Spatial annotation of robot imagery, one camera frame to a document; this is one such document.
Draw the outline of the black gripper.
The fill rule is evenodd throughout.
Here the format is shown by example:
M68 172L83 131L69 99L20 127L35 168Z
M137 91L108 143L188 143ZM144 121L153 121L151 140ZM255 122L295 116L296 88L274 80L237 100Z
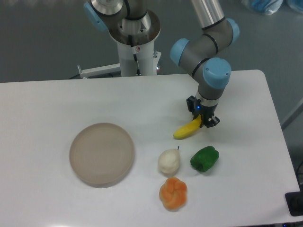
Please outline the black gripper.
M193 115L193 119L200 119L201 116L201 127L211 128L216 126L220 119L214 115L215 109L218 104L213 106L205 106L202 104L200 99L196 99L194 96L190 96L187 100L188 110Z

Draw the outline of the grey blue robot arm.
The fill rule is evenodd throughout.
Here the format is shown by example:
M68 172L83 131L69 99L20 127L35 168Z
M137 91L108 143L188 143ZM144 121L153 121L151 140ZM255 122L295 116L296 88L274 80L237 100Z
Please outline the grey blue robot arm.
M182 38L170 50L171 60L197 83L195 96L187 99L188 110L200 126L214 127L214 112L227 86L231 67L217 57L219 51L239 37L239 27L226 18L216 0L191 2L202 28L195 41ZM144 0L89 0L84 11L99 31L107 30L117 44L121 74L124 77L156 74L154 41L160 34L160 20Z

